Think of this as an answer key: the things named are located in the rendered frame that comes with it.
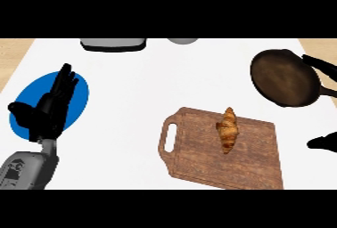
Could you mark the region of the golden brown croissant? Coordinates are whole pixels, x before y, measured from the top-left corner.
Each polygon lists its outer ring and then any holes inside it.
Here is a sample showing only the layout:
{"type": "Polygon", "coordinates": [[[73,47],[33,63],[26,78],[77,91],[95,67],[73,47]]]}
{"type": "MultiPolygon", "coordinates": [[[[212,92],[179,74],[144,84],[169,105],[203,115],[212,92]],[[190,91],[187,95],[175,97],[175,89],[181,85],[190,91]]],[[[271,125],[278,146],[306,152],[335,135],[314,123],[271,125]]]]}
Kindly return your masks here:
{"type": "Polygon", "coordinates": [[[238,132],[237,116],[233,108],[228,108],[224,113],[224,120],[216,123],[224,153],[228,154],[236,147],[238,132]]]}

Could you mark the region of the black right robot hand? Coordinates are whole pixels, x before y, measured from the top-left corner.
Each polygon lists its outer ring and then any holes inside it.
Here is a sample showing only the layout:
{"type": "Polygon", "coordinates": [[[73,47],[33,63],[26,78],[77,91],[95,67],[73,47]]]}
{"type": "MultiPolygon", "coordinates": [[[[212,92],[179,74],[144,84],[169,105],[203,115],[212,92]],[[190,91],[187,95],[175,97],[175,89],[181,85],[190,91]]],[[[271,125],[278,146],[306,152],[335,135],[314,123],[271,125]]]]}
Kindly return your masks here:
{"type": "MultiPolygon", "coordinates": [[[[324,60],[304,55],[304,62],[309,66],[320,69],[320,71],[337,82],[337,66],[324,60]]],[[[337,132],[321,136],[308,142],[309,149],[324,149],[337,153],[337,132]]]]}

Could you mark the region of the grey round object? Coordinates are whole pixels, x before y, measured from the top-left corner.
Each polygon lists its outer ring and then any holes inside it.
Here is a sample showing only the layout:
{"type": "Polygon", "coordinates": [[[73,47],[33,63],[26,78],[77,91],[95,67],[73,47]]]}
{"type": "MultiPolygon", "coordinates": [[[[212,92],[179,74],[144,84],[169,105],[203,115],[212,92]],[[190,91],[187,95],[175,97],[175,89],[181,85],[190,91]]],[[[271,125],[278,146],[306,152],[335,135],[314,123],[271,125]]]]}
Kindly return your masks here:
{"type": "Polygon", "coordinates": [[[194,42],[197,42],[197,38],[168,38],[170,42],[173,42],[178,45],[190,45],[194,42]]]}

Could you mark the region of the dark brown frying pan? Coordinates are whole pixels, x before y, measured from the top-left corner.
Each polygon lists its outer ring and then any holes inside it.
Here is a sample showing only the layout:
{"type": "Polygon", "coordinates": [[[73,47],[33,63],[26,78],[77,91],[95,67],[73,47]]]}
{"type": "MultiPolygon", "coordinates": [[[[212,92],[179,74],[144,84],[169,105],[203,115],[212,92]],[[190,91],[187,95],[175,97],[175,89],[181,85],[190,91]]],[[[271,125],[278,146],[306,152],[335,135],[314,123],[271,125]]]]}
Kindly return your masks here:
{"type": "Polygon", "coordinates": [[[253,85],[262,96],[281,107],[305,107],[323,95],[337,98],[337,91],[321,85],[315,68],[327,66],[326,74],[337,76],[337,68],[326,61],[312,62],[287,49],[262,51],[250,63],[253,85]]]}

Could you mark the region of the blue oval placemat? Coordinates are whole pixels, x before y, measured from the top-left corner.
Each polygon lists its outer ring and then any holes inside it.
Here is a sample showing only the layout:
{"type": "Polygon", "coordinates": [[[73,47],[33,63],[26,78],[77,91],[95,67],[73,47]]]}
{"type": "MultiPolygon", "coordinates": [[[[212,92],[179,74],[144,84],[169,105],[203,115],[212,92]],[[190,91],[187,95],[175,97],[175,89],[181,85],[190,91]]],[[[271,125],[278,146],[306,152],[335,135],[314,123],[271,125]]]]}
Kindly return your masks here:
{"type": "MultiPolygon", "coordinates": [[[[26,89],[21,91],[17,101],[27,103],[30,106],[36,106],[39,100],[42,99],[43,95],[51,91],[55,77],[58,72],[52,72],[48,75],[37,78],[26,89]]],[[[80,74],[76,75],[79,79],[79,83],[76,86],[76,91],[73,95],[71,102],[69,104],[69,113],[67,113],[67,123],[64,129],[69,129],[70,126],[77,121],[82,112],[86,108],[89,96],[91,96],[91,89],[88,85],[88,81],[80,74]]],[[[18,121],[14,114],[9,114],[9,125],[12,128],[14,133],[26,140],[30,139],[30,129],[18,125],[18,121]]]]}

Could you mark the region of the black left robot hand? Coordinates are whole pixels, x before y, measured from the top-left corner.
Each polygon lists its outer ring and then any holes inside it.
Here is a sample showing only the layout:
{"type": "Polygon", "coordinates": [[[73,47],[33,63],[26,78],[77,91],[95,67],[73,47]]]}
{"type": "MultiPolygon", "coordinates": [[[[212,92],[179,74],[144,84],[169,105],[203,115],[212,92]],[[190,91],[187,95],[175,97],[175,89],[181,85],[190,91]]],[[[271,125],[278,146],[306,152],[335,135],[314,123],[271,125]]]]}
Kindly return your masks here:
{"type": "Polygon", "coordinates": [[[30,141],[55,140],[64,132],[69,104],[74,95],[79,79],[71,65],[64,64],[51,92],[42,96],[37,106],[24,102],[11,102],[8,110],[14,114],[18,125],[30,129],[30,141]]]}

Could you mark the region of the grey and black appliance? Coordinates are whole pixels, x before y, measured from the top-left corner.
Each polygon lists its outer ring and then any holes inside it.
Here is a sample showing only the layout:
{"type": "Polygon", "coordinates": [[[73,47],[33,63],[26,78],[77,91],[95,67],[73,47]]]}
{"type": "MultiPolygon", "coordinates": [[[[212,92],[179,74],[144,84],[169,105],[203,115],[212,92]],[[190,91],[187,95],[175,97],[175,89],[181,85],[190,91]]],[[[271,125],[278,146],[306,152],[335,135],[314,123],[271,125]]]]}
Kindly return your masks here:
{"type": "Polygon", "coordinates": [[[122,53],[141,51],[147,47],[145,38],[82,38],[86,51],[122,53]]]}

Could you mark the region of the brown wooden cutting board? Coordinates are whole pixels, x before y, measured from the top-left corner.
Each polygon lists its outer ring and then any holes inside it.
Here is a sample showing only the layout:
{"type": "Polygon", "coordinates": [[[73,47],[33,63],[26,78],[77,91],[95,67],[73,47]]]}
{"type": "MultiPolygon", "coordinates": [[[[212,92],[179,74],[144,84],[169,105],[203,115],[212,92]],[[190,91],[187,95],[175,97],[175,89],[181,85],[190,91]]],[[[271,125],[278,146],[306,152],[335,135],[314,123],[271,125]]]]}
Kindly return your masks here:
{"type": "Polygon", "coordinates": [[[275,125],[250,118],[237,120],[240,135],[234,149],[225,153],[216,123],[221,113],[181,108],[163,123],[176,125],[175,149],[159,152],[172,177],[225,189],[283,188],[283,170],[275,125]]]}

